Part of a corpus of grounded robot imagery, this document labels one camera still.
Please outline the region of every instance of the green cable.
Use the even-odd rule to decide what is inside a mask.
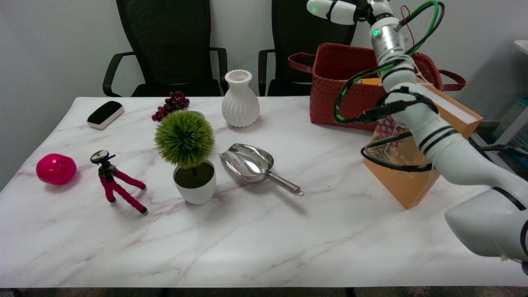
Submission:
[[[438,12],[439,12],[439,5],[438,5],[438,2],[436,0],[429,0],[427,2],[424,2],[422,5],[420,5],[418,8],[416,8],[409,16],[409,18],[415,18],[416,16],[418,16],[420,13],[422,13],[427,7],[433,5],[435,7],[435,13],[433,15],[433,18],[431,20],[431,24],[429,25],[429,29],[427,30],[427,35],[430,35],[432,34],[432,31],[436,25],[436,22],[437,22],[437,19],[438,19]],[[418,49],[424,44],[425,40],[423,42],[421,42],[420,44],[416,45],[414,47],[414,49],[412,49],[408,55],[413,55],[416,51],[418,51]],[[358,77],[356,77],[353,81],[352,81],[352,85],[354,83],[357,83],[358,81],[360,81],[362,78],[364,77],[367,77],[367,76],[371,76],[371,75],[374,75],[374,74],[377,74],[377,73],[380,73],[380,72],[384,72],[384,71],[387,71],[387,70],[390,70],[392,69],[393,67],[395,66],[395,64],[390,64],[390,65],[387,65],[385,67],[382,67],[382,68],[376,68],[375,70],[371,71],[371,72],[367,72],[367,73],[364,73]],[[341,116],[339,114],[339,111],[340,111],[340,106],[341,106],[341,101],[343,100],[343,98],[345,97],[345,95],[348,93],[348,91],[350,90],[350,88],[352,87],[352,85],[350,85],[349,87],[347,86],[349,82],[347,82],[344,86],[343,86],[343,89],[341,90],[341,92],[339,93],[339,95],[337,96],[337,99],[336,99],[336,102],[335,102],[335,111],[334,111],[334,119],[336,120],[336,122],[338,123],[346,123],[347,120]]]

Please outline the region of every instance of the mesh chair back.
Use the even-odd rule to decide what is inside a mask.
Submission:
[[[357,0],[345,0],[356,4]],[[311,82],[309,73],[290,68],[288,57],[294,53],[315,54],[324,42],[350,45],[356,25],[345,26],[312,15],[307,0],[272,0],[271,21],[275,42],[275,77],[289,82]]]
[[[209,0],[117,0],[145,82],[212,79]]]

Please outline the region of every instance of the floor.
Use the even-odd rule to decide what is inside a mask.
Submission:
[[[527,297],[528,287],[356,288],[356,297]],[[25,290],[23,297],[159,297],[160,289]],[[343,289],[181,289],[168,297],[346,297]]]

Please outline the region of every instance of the scoop handle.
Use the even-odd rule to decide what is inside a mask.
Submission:
[[[271,171],[266,172],[266,176],[268,177],[268,179],[272,180],[274,183],[288,190],[288,192],[292,193],[293,195],[300,196],[300,197],[304,195],[304,192],[301,190],[301,188],[298,185],[295,185],[283,179],[282,177],[274,174],[273,172]]]

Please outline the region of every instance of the ribbed ceramic vase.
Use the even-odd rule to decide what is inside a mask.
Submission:
[[[249,88],[251,78],[251,73],[245,70],[233,70],[225,75],[229,90],[222,101],[222,115],[231,126],[247,127],[259,117],[259,99]]]

